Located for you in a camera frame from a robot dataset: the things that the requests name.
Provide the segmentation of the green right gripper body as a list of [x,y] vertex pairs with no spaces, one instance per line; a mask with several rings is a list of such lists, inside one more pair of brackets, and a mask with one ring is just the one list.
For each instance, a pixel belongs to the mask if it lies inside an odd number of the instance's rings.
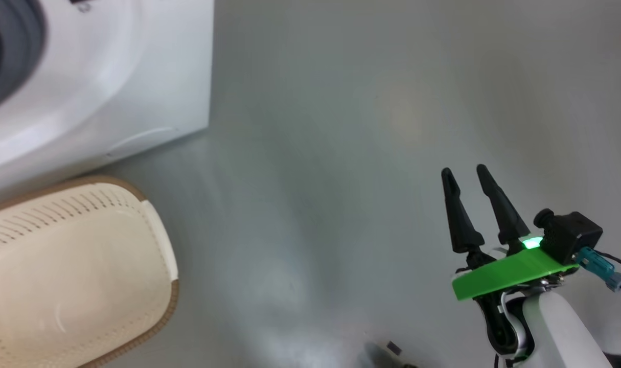
[[553,260],[541,248],[542,239],[542,236],[521,238],[524,249],[519,253],[457,274],[452,280],[457,300],[474,299],[579,267],[576,263],[562,265]]

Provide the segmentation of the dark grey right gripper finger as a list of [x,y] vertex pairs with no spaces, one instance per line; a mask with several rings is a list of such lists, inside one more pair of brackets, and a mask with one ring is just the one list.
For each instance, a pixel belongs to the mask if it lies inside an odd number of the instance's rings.
[[441,171],[443,181],[444,202],[448,219],[451,249],[456,254],[480,251],[484,245],[481,233],[476,231],[471,223],[461,201],[460,187],[450,168]]
[[530,230],[521,219],[513,203],[493,178],[486,165],[477,165],[476,172],[484,194],[492,205],[493,214],[497,221],[498,240],[502,245],[509,245],[511,241],[520,240],[530,234]]

